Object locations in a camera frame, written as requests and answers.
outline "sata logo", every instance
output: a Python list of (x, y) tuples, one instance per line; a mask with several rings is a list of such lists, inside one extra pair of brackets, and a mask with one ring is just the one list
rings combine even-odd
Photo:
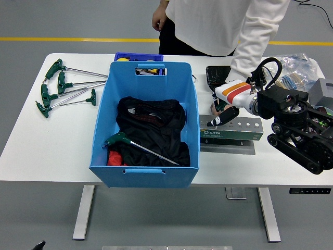
[(207, 131), (207, 130), (205, 130), (203, 133), (204, 134), (221, 134), (220, 132)]

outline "plastic bag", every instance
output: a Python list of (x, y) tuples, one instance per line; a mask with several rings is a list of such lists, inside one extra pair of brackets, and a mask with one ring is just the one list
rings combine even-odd
[[(304, 53), (274, 56), (282, 64), (282, 72), (275, 84), (285, 89), (308, 92), (318, 80), (318, 63), (310, 60)], [(264, 69), (266, 77), (274, 76), (277, 71), (275, 63), (269, 63)]]

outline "person's hand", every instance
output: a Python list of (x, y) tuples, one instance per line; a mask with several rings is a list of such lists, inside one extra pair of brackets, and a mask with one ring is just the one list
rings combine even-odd
[(161, 31), (163, 29), (163, 26), (167, 19), (167, 15), (165, 14), (165, 9), (167, 8), (168, 3), (169, 3), (168, 1), (161, 0), (160, 5), (152, 14), (151, 24), (152, 27), (157, 31)]
[[(227, 108), (230, 108), (230, 107), (232, 107), (232, 105), (230, 105), (230, 104), (226, 105), (224, 107), (223, 111), (225, 111)], [(210, 111), (211, 111), (212, 115), (214, 115), (214, 116), (219, 116), (221, 113), (221, 111), (216, 111), (214, 103), (212, 103), (212, 105), (210, 105)]]

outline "white sleeve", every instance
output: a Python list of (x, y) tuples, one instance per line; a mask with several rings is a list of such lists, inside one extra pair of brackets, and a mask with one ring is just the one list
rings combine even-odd
[(261, 62), (268, 42), (278, 30), (290, 0), (252, 0), (240, 32), (226, 82), (246, 80)]

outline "table top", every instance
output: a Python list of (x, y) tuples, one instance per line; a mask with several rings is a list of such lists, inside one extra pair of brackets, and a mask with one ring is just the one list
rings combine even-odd
[[(77, 182), (101, 184), (89, 170), (99, 98), (103, 86), (97, 87), (97, 104), (55, 107), (45, 118), (36, 107), (41, 100), (41, 84), (50, 66), (61, 58), (68, 68), (109, 74), (114, 54), (50, 54), (32, 86), (17, 122), (0, 158), (0, 181)], [(165, 56), (165, 61), (184, 61), (197, 78), (199, 114), (210, 114), (211, 91), (207, 86), (206, 66), (230, 65), (231, 57)], [(98, 81), (103, 78), (65, 71), (65, 82)], [(323, 73), (318, 68), (318, 76)], [(49, 93), (57, 93), (57, 77), (48, 81)], [(90, 91), (74, 101), (90, 97)], [(52, 105), (66, 97), (52, 101)], [(255, 117), (245, 109), (240, 116)], [(255, 155), (200, 152), (199, 171), (192, 185), (222, 186), (332, 186), (333, 170), (314, 175), (270, 146), (271, 120), (262, 119), (264, 134), (254, 141)]]

